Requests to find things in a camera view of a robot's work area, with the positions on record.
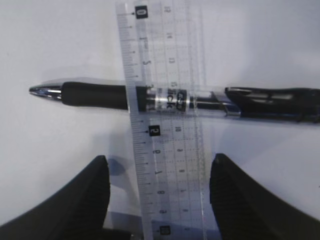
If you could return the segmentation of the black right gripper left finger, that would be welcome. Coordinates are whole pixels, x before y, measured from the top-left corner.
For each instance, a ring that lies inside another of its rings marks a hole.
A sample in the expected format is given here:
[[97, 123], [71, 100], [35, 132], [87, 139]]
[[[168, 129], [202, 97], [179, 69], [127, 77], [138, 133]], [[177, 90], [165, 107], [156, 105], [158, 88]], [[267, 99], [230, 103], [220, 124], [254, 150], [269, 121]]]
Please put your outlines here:
[[0, 227], [2, 240], [98, 240], [110, 202], [107, 159], [95, 157], [50, 198]]

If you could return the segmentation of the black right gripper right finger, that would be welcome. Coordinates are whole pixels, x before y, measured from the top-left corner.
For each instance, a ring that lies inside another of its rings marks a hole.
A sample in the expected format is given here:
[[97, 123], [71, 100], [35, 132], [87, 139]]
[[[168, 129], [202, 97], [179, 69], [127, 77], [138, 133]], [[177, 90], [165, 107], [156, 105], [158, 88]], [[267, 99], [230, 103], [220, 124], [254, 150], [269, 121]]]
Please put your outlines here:
[[318, 240], [320, 221], [280, 199], [228, 156], [212, 161], [210, 204], [223, 240]]

